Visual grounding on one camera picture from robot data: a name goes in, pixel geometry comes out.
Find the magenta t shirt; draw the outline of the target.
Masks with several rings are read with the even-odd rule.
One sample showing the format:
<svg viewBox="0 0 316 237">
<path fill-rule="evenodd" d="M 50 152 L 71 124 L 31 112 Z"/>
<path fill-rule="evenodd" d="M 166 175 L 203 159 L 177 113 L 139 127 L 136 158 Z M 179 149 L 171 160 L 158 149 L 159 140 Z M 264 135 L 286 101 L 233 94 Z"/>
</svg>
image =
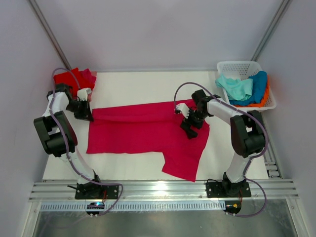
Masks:
<svg viewBox="0 0 316 237">
<path fill-rule="evenodd" d="M 162 153 L 162 171 L 188 181 L 196 181 L 198 165 L 210 134 L 204 123 L 198 134 L 189 139 L 180 127 L 181 114 L 174 104 L 158 102 L 93 109 L 89 125 L 88 154 Z"/>
</svg>

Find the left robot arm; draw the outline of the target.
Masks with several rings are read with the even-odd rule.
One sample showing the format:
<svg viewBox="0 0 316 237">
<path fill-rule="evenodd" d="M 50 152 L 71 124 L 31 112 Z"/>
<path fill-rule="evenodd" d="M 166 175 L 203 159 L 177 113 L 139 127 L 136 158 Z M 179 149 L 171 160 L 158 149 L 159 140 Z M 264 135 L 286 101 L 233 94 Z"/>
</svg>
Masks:
<svg viewBox="0 0 316 237">
<path fill-rule="evenodd" d="M 55 85 L 47 94 L 48 105 L 44 114 L 34 119 L 34 126 L 45 152 L 61 159 L 76 176 L 77 184 L 72 188 L 77 194 L 98 198 L 104 187 L 96 172 L 79 154 L 77 136 L 65 114 L 69 111 L 76 119 L 94 121 L 90 93 L 90 88 L 84 88 L 79 90 L 79 97 L 74 97 L 71 86 L 64 83 Z"/>
</svg>

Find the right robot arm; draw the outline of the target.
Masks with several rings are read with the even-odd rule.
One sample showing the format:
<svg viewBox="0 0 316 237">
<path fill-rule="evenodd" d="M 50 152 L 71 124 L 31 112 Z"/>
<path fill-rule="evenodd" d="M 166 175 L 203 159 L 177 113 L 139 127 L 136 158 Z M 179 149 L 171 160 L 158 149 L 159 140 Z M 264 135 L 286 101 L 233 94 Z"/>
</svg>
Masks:
<svg viewBox="0 0 316 237">
<path fill-rule="evenodd" d="M 180 127 L 188 139 L 198 136 L 207 117 L 217 117 L 227 123 L 231 130 L 231 144 L 234 150 L 232 162 L 223 174 L 222 181 L 208 180 L 206 193 L 209 198 L 250 197 L 246 172 L 252 160 L 264 153 L 268 145 L 261 113 L 257 110 L 241 111 L 227 104 L 217 95 L 207 96 L 204 91 L 197 90 L 192 94 L 195 107 L 185 103 L 175 106 L 175 112 L 183 115 Z"/>
</svg>

